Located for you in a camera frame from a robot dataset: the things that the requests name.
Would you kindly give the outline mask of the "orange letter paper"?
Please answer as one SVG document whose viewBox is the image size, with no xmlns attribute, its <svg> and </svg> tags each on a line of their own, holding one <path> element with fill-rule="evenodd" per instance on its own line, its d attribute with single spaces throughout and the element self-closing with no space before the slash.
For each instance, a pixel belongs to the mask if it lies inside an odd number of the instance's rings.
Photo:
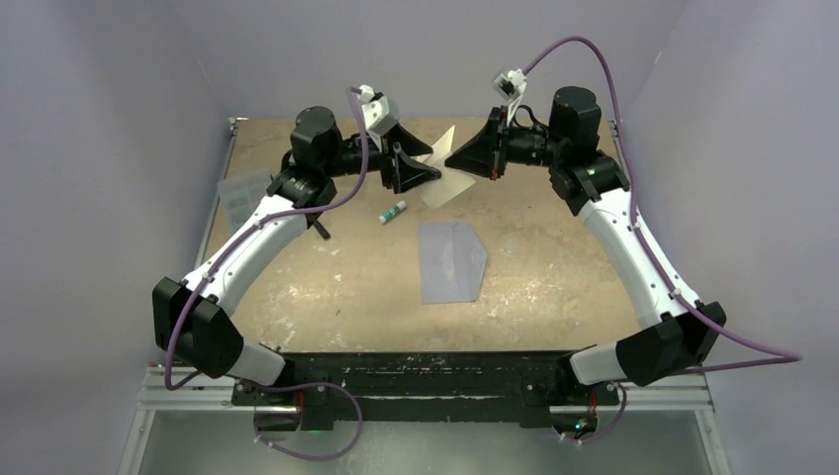
<svg viewBox="0 0 839 475">
<path fill-rule="evenodd" d="M 444 161 L 452 152 L 455 126 L 451 126 L 433 145 L 432 153 L 421 155 L 418 162 L 441 172 L 441 177 L 423 183 L 417 188 L 419 197 L 430 209 L 436 209 L 465 192 L 476 183 L 469 174 L 448 168 Z"/>
</svg>

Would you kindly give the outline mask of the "green white glue stick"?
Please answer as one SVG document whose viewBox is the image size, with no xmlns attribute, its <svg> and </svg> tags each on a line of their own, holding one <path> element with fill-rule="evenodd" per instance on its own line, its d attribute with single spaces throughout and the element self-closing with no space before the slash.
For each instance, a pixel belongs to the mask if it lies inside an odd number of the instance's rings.
<svg viewBox="0 0 839 475">
<path fill-rule="evenodd" d="M 385 225 L 391 222 L 401 213 L 403 213 L 407 209 L 407 207 L 408 205 L 405 201 L 399 201 L 394 206 L 381 213 L 378 217 L 378 220 L 382 225 Z"/>
</svg>

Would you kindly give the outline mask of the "grey envelope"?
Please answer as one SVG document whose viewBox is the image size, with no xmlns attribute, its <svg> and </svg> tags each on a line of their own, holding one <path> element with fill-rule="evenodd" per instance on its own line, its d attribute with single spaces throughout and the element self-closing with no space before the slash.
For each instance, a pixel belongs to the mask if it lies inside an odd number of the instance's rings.
<svg viewBox="0 0 839 475">
<path fill-rule="evenodd" d="M 418 246 L 424 305 L 478 300 L 488 252 L 469 223 L 420 224 Z"/>
</svg>

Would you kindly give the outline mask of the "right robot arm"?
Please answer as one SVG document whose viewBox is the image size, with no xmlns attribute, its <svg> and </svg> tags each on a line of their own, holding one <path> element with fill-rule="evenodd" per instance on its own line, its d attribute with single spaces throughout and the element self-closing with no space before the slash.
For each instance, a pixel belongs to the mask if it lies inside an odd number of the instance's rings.
<svg viewBox="0 0 839 475">
<path fill-rule="evenodd" d="M 517 125 L 506 107 L 444 161 L 448 168 L 496 180 L 510 163 L 543 166 L 553 191 L 597 238 L 626 290 L 638 332 L 565 357 L 555 377 L 558 395 L 578 403 L 595 384 L 625 380 L 646 386 L 702 364 L 726 323 L 717 302 L 706 303 L 686 283 L 630 209 L 631 189 L 618 162 L 599 148 L 602 110 L 594 92 L 558 89 L 546 125 Z"/>
</svg>

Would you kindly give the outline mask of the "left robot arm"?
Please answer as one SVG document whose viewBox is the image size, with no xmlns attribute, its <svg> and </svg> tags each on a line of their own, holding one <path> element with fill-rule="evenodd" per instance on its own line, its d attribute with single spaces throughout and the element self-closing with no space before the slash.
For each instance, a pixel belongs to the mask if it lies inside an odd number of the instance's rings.
<svg viewBox="0 0 839 475">
<path fill-rule="evenodd" d="M 256 210 L 215 254 L 179 280 L 162 278 L 152 290 L 156 344 L 165 352 L 164 384 L 174 390 L 172 364 L 181 360 L 211 377 L 233 376 L 256 383 L 269 404 L 294 395 L 295 378 L 286 359 L 249 343 L 232 316 L 244 294 L 288 244 L 321 214 L 340 206 L 335 178 L 369 171 L 381 174 L 396 194 L 440 178 L 419 160 L 432 147 L 406 130 L 382 99 L 361 107 L 358 133 L 344 138 L 333 112 L 313 106 L 300 112 L 281 171 Z"/>
</svg>

